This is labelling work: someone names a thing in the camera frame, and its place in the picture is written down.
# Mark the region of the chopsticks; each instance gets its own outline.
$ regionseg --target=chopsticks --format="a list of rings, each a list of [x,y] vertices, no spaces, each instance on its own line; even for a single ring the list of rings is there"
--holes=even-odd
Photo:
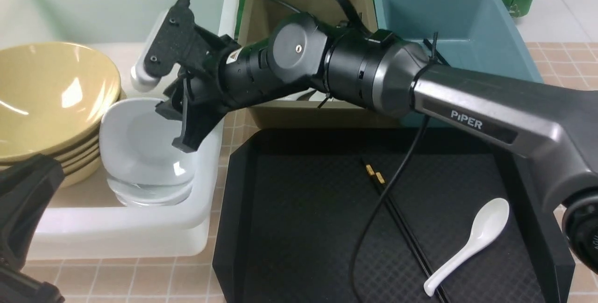
[[[382,173],[380,173],[380,171],[374,171],[372,165],[367,163],[363,157],[361,158],[361,163],[363,163],[363,165],[365,166],[365,169],[368,175],[370,176],[370,180],[372,184],[374,184],[374,189],[376,190],[376,193],[378,193],[378,196],[381,195],[384,191],[384,187],[386,184],[386,181],[384,180]],[[407,223],[405,216],[399,209],[397,201],[395,200],[395,197],[393,197],[392,193],[388,195],[388,198],[384,205],[388,213],[394,220],[395,224],[397,224],[397,227],[401,231],[401,235],[409,245],[409,249],[417,259],[417,262],[419,263],[421,270],[423,270],[423,272],[425,273],[426,278],[429,278],[433,273],[432,268],[430,267],[430,263],[428,262],[425,254],[423,253],[423,250],[421,249],[421,246],[417,241],[412,229]],[[436,290],[435,294],[441,303],[450,303],[450,299],[446,291],[442,287],[442,284],[438,286],[438,289]]]

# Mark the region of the white floor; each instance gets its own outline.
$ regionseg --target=white floor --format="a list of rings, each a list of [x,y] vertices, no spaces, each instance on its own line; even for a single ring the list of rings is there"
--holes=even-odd
[[[598,0],[534,0],[515,20],[526,42],[598,42]]]

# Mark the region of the beige plastic bin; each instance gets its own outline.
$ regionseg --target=beige plastic bin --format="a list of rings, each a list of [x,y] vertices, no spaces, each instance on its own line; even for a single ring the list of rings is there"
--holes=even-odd
[[[284,0],[310,12],[320,20],[337,26],[347,18],[335,0]],[[373,0],[350,0],[363,23],[376,31],[376,11]],[[267,0],[246,0],[239,28],[242,46],[267,38],[280,21],[292,11]],[[399,122],[343,101],[329,101],[316,109],[318,101],[271,101],[252,108],[249,112],[256,125],[264,128],[376,128],[398,127]]]

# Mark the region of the tiled countertop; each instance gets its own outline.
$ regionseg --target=tiled countertop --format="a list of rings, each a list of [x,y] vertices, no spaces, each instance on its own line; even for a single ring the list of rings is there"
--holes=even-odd
[[[544,81],[598,90],[598,43],[528,43]],[[67,303],[224,303],[211,261],[220,220],[228,156],[258,128],[249,113],[225,118],[218,182],[206,249],[196,256],[157,259],[35,261],[23,272],[52,282]],[[560,222],[563,209],[555,215]],[[570,303],[598,302],[598,276],[577,260]]]

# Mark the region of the black tray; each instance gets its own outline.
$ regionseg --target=black tray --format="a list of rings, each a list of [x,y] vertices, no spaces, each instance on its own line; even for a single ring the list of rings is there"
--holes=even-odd
[[[377,194],[361,156],[391,177],[414,129],[268,129],[235,151],[213,267],[228,303],[355,302],[348,261]],[[443,282],[452,303],[564,303],[574,261],[525,166],[454,129],[428,129],[393,190],[433,269],[467,241],[477,211],[502,197],[501,236]],[[437,302],[382,209],[356,264],[366,302]]]

